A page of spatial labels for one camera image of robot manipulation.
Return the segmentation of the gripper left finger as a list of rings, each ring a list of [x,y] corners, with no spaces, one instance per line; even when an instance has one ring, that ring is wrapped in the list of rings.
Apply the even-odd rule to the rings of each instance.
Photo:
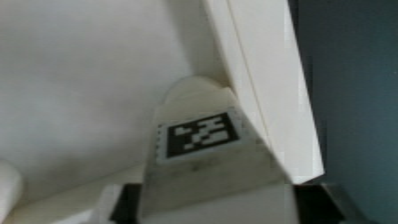
[[[109,214],[109,221],[113,224],[138,224],[138,202],[140,202],[140,188],[138,183],[127,183],[122,186],[120,194],[115,202],[115,207]]]

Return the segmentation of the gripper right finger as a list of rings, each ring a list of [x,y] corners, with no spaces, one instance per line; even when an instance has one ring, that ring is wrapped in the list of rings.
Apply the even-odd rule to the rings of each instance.
[[[330,183],[294,186],[300,224],[371,224],[342,188]]]

